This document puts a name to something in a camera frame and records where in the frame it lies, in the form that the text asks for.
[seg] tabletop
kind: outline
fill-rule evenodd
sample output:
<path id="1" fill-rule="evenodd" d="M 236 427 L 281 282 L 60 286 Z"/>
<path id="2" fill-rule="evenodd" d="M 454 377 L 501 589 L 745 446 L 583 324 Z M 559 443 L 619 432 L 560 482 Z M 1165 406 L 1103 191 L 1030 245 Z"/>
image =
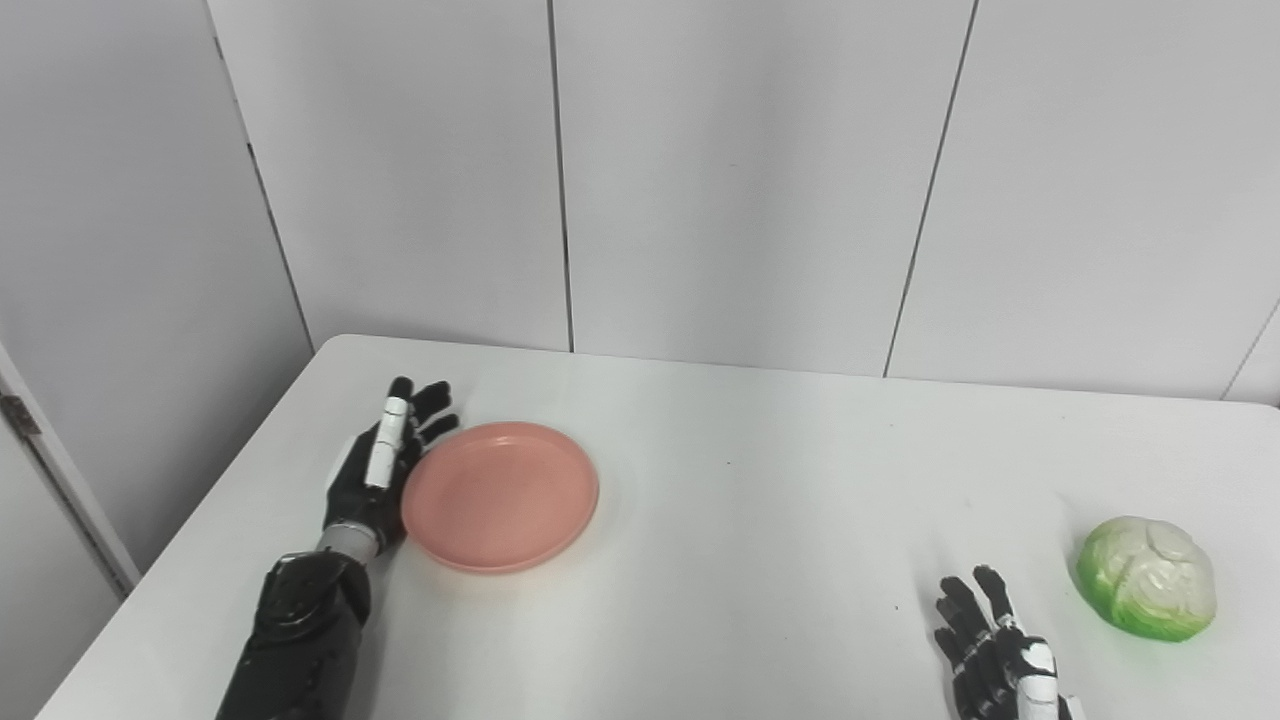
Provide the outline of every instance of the tabletop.
<path id="1" fill-rule="evenodd" d="M 1009 580 L 1091 720 L 1274 717 L 1280 413 L 342 336 L 329 341 L 38 716 L 212 717 L 262 575 L 315 543 L 343 443 L 389 380 L 462 420 L 573 437 L 595 516 L 549 562 L 467 575 L 411 543 L 372 568 L 348 720 L 952 717 L 937 580 Z M 1174 521 L 1215 562 L 1199 637 L 1126 635 L 1078 543 Z"/>

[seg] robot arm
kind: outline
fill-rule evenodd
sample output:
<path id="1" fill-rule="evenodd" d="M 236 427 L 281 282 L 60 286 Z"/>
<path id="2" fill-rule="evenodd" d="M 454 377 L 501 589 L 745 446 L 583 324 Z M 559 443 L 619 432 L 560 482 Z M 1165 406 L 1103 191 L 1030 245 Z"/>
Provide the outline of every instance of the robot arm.
<path id="1" fill-rule="evenodd" d="M 1057 693 L 1057 665 L 1044 638 L 1023 633 L 998 573 L 980 565 L 973 578 L 991 601 L 995 628 L 960 578 L 943 578 L 937 602 L 946 628 L 934 630 L 951 662 L 961 720 L 1084 720 L 1074 697 Z"/>
<path id="2" fill-rule="evenodd" d="M 218 720 L 340 720 L 371 606 L 365 565 L 404 537 L 408 473 L 458 427 L 453 414 L 429 423 L 452 402 L 448 383 L 412 389 L 397 378 L 381 420 L 352 443 L 316 550 L 285 555 L 268 573 Z"/>

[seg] green cabbage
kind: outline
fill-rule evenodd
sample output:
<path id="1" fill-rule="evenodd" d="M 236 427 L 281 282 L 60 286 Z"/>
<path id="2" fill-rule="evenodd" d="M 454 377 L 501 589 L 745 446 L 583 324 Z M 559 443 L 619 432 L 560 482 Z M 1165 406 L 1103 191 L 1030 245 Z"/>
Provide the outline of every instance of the green cabbage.
<path id="1" fill-rule="evenodd" d="M 1084 598 L 1112 625 L 1181 642 L 1217 612 L 1213 566 L 1181 528 L 1146 518 L 1114 518 L 1084 541 L 1075 571 Z"/>

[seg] door frame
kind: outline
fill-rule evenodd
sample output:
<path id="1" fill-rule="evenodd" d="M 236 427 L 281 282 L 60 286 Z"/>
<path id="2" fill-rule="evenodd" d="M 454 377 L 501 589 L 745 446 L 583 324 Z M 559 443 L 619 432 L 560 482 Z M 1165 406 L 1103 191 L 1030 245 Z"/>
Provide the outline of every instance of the door frame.
<path id="1" fill-rule="evenodd" d="M 111 527 L 88 482 L 76 466 L 67 446 L 58 438 L 49 416 L 40 409 L 38 398 L 22 379 L 18 366 L 13 364 L 3 345 L 0 345 L 0 395 L 15 395 L 27 406 L 40 433 L 23 436 L 22 441 L 31 450 L 37 471 L 46 479 L 54 498 L 63 506 L 84 543 L 84 550 L 99 564 L 108 584 L 123 600 L 142 579 L 142 573 L 138 571 L 133 556 Z"/>

